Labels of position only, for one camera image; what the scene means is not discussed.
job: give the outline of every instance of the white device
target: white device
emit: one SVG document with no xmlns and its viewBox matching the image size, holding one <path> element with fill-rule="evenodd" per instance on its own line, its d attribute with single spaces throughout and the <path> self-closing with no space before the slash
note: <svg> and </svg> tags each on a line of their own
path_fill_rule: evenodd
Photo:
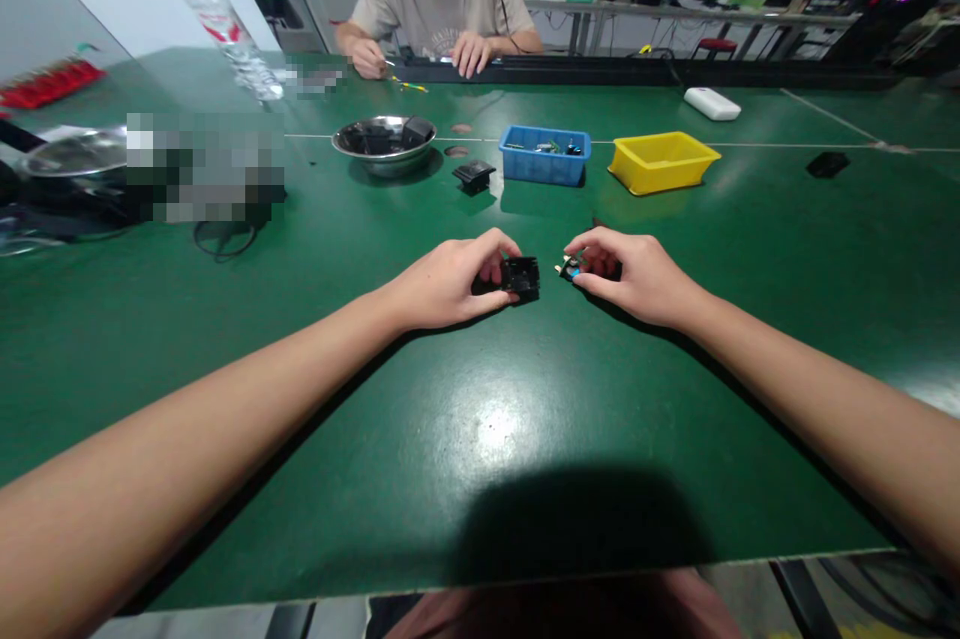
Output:
<svg viewBox="0 0 960 639">
<path fill-rule="evenodd" d="M 690 87 L 683 99 L 713 121 L 733 121 L 740 116 L 740 107 L 713 89 Z"/>
</svg>

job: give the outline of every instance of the table surface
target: table surface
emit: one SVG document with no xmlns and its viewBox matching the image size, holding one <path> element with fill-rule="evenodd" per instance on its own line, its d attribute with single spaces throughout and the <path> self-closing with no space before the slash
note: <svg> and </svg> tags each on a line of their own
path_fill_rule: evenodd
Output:
<svg viewBox="0 0 960 639">
<path fill-rule="evenodd" d="M 663 88 L 421 94 L 352 74 L 263 110 L 214 52 L 175 50 L 22 117 L 32 129 L 128 112 L 266 117 L 287 135 L 290 196 L 225 264 L 193 246 L 189 226 L 162 224 L 0 262 L 0 484 L 379 286 L 440 241 L 499 226 L 539 258 L 540 300 L 393 347 L 139 606 L 888 546 L 849 490 L 702 352 L 550 271 L 593 217 L 651 233 L 762 319 L 927 401 L 956 400 L 956 97 L 916 82 L 880 94 L 724 91 L 743 107 L 732 123 Z M 589 132 L 586 184 L 498 173 L 470 198 L 451 175 L 466 160 L 442 154 L 413 179 L 375 181 L 329 135 L 382 113 L 426 116 L 440 150 L 465 146 L 498 169 L 507 124 Z M 456 137 L 457 123 L 472 131 Z M 723 154 L 704 185 L 636 198 L 606 171 L 614 138 L 673 130 Z M 878 151 L 874 139 L 923 151 Z M 804 171 L 825 150 L 852 160 L 830 181 Z"/>
<path fill-rule="evenodd" d="M 767 8 L 763 11 L 743 11 L 739 9 L 708 9 L 677 7 L 669 5 L 647 6 L 634 4 L 626 0 L 602 1 L 590 3 L 568 2 L 566 0 L 524 0 L 528 9 L 568 11 L 579 14 L 621 14 L 624 16 L 648 16 L 657 19 L 704 19 L 722 21 L 731 24 L 776 24 L 779 26 L 825 26 L 849 27 L 860 18 L 859 14 L 831 16 L 821 14 L 790 13 L 786 8 Z"/>
</svg>

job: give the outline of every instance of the chair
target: chair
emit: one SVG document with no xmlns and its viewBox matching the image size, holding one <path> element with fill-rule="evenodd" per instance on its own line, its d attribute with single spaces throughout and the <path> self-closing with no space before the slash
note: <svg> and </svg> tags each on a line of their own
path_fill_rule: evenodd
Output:
<svg viewBox="0 0 960 639">
<path fill-rule="evenodd" d="M 712 61 L 719 53 L 729 53 L 730 61 L 733 61 L 733 53 L 737 50 L 737 43 L 729 39 L 701 39 L 691 59 L 696 59 L 697 52 L 701 49 L 706 49 L 709 52 L 709 54 L 707 54 L 707 61 Z"/>
</svg>

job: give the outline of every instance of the hand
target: hand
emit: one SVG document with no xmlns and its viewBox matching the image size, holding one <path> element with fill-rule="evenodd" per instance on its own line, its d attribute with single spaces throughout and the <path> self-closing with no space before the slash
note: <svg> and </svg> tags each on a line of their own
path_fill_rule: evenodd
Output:
<svg viewBox="0 0 960 639">
<path fill-rule="evenodd" d="M 354 39 L 350 44 L 348 58 L 364 79 L 383 79 L 387 75 L 383 52 L 373 39 Z"/>
<path fill-rule="evenodd" d="M 453 52 L 450 54 L 453 65 L 457 67 L 460 76 L 467 79 L 473 77 L 474 70 L 477 74 L 482 72 L 491 56 L 493 56 L 493 42 L 476 32 L 469 31 L 460 35 L 453 47 Z"/>
<path fill-rule="evenodd" d="M 520 256 L 520 247 L 499 229 L 477 239 L 445 241 L 380 291 L 403 331 L 459 324 L 519 301 L 519 296 L 505 291 L 470 293 L 478 276 L 500 284 L 501 252 Z"/>
<path fill-rule="evenodd" d="M 581 250 L 581 272 L 573 283 L 648 324 L 677 329 L 685 314 L 696 311 L 696 300 L 709 296 L 652 236 L 597 227 L 570 242 L 564 253 L 572 256 Z M 622 276 L 610 281 L 605 277 L 617 262 L 623 264 Z"/>
</svg>

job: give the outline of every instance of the water bottle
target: water bottle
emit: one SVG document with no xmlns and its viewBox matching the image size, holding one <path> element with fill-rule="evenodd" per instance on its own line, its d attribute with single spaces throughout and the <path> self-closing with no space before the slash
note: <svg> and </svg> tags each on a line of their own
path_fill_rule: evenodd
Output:
<svg viewBox="0 0 960 639">
<path fill-rule="evenodd" d="M 260 101 L 283 98 L 283 85 L 267 66 L 230 0 L 184 1 L 230 60 L 238 84 L 249 88 Z"/>
</svg>

